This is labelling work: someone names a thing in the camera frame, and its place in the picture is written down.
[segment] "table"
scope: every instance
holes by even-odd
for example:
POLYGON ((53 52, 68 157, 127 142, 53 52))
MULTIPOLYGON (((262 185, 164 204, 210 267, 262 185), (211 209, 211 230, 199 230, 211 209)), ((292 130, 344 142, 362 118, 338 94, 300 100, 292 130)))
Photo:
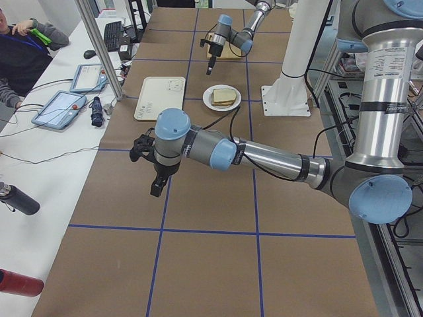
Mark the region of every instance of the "table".
MULTIPOLYGON (((152 165, 130 162, 133 140, 154 125, 133 118, 149 76, 186 77, 184 111, 202 126, 221 115, 202 93, 232 85, 242 95, 235 136, 311 154, 319 111, 269 118, 260 101, 260 86, 280 74, 288 12, 266 18, 248 57, 217 62, 207 77, 198 44, 222 13, 239 30, 252 11, 153 12, 33 317, 377 316, 350 216, 333 199, 245 166, 223 173, 191 160, 157 199, 152 165)), ((229 121, 214 128, 227 133, 229 121)), ((330 156, 325 138, 317 154, 330 156)))
MULTIPOLYGON (((106 23, 119 19, 98 19, 100 31, 106 23)), ((95 56, 86 60, 85 50, 93 48, 82 22, 69 37, 70 45, 60 49, 53 61, 40 77, 36 86, 60 79, 72 79, 79 64, 99 63, 95 56)), ((118 53, 111 52, 115 68, 121 64, 118 53)), ((71 83, 57 83, 36 89, 24 100, 23 104, 44 104, 56 91, 69 90, 71 83)), ((96 94, 87 95, 87 100, 96 94)), ((111 88, 99 94, 101 102, 112 102, 111 88)), ((28 106, 21 108, 39 109, 28 106)), ((91 125, 91 110, 81 111, 71 125, 63 131, 51 131, 36 127, 14 136, 4 137, 24 129, 34 127, 30 120, 35 112, 18 112, 16 117, 1 132, 0 150, 8 155, 39 161, 66 152, 98 146, 108 120, 101 128, 91 125)), ((81 151, 42 164, 22 163, 0 156, 0 180, 15 185, 37 200, 41 209, 33 216, 17 211, 10 212, 6 205, 0 204, 0 267, 24 275, 46 280, 67 224, 77 203, 79 194, 96 155, 96 149, 81 151)), ((30 316, 39 297, 28 298, 0 293, 0 306, 3 316, 30 316)))

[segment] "blue lanyard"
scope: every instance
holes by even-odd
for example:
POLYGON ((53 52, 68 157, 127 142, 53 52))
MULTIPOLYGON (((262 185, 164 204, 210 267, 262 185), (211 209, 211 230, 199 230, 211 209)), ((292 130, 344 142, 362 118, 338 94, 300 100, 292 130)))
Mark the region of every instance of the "blue lanyard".
POLYGON ((3 35, 3 34, 0 34, 0 36, 2 36, 4 38, 8 38, 8 39, 15 41, 15 42, 19 42, 19 43, 22 43, 22 44, 25 44, 25 45, 28 45, 28 46, 32 46, 33 48, 36 48, 37 50, 44 52, 42 47, 39 46, 29 35, 26 36, 26 39, 28 39, 30 42, 19 40, 18 38, 14 38, 13 36, 8 36, 8 35, 3 35))

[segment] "black water bottle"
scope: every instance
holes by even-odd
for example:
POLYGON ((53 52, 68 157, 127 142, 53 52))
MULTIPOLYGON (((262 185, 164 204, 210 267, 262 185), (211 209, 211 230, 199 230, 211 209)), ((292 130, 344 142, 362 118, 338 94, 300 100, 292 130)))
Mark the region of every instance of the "black water bottle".
POLYGON ((91 125, 101 127, 103 125, 103 107, 99 97, 94 97, 91 111, 91 125))
POLYGON ((0 182, 0 200, 25 215, 33 215, 40 209, 40 204, 13 185, 0 182))

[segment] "blue joint cap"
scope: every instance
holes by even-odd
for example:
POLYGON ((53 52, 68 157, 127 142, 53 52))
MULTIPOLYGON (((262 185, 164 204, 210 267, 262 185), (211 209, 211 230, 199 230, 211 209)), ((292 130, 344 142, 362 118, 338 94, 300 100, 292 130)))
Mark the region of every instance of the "blue joint cap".
POLYGON ((181 109, 169 108, 157 117, 154 132, 158 138, 172 141, 186 135, 190 128, 191 120, 188 114, 181 109))
POLYGON ((362 182, 349 200, 351 213, 369 223, 391 223, 411 205, 412 190, 397 175, 378 175, 362 182))
POLYGON ((220 15, 218 22, 227 26, 232 26, 232 18, 229 15, 220 15))
POLYGON ((248 53, 252 48, 252 40, 247 40, 244 44, 240 47, 241 51, 244 53, 248 53))
POLYGON ((346 53, 364 53, 368 51, 367 46, 363 42, 336 39, 338 51, 346 53))
POLYGON ((228 139, 222 139, 210 156, 209 165, 216 170, 227 170, 235 157, 237 146, 228 139))
POLYGON ((423 19, 423 1, 422 0, 383 0, 389 10, 400 17, 412 20, 423 19))

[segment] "keyboard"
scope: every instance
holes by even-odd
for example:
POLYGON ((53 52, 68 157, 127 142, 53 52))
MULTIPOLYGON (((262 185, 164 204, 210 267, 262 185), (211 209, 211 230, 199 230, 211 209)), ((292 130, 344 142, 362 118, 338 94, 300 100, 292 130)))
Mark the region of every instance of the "keyboard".
POLYGON ((104 44, 107 51, 113 52, 119 50, 119 39, 122 34, 122 22, 116 21, 106 24, 104 28, 104 44))

